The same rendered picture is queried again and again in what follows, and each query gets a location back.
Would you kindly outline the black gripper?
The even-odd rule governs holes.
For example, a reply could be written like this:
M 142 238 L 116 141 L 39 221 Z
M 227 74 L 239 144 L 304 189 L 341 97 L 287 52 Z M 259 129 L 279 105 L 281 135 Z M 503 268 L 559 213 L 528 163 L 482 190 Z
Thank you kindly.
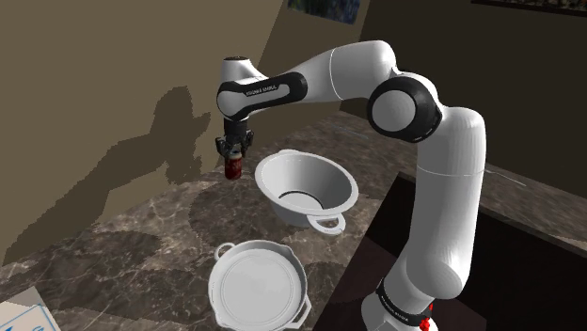
M 254 132 L 248 130 L 247 120 L 224 120 L 224 136 L 215 139 L 217 152 L 223 157 L 228 156 L 228 144 L 232 148 L 239 145 L 241 154 L 246 157 L 247 150 L 252 146 Z

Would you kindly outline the red can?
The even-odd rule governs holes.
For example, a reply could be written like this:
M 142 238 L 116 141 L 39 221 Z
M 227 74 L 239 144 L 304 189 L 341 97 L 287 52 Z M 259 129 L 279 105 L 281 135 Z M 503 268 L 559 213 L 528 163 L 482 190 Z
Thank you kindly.
M 225 177 L 228 180 L 238 180 L 242 176 L 242 153 L 239 150 L 232 150 L 225 158 Z

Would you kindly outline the white box with blue lines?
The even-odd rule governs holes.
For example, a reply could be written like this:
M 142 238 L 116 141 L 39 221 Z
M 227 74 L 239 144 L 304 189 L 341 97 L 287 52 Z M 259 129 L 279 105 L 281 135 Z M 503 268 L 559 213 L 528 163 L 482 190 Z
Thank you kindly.
M 0 331 L 61 331 L 35 287 L 0 303 Z

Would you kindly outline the dark robot stand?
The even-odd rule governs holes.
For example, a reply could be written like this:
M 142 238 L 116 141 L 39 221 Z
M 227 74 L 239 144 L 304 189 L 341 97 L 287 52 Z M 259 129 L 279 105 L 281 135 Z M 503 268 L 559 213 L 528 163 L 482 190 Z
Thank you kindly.
M 404 247 L 415 180 L 399 173 L 312 331 L 367 331 L 361 303 Z M 466 287 L 439 331 L 587 331 L 587 252 L 481 208 Z

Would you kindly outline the blue wall picture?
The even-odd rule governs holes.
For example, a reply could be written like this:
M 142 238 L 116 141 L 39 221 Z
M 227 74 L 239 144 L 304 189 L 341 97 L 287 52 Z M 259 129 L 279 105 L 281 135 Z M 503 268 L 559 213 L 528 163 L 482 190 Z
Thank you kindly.
M 331 21 L 354 24 L 361 0 L 287 0 L 287 7 Z

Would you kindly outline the dark framed wall picture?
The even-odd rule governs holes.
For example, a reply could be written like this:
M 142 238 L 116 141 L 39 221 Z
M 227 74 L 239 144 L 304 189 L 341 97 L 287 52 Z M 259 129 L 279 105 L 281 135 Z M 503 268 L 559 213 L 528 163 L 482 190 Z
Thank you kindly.
M 470 0 L 470 3 L 587 18 L 587 0 Z

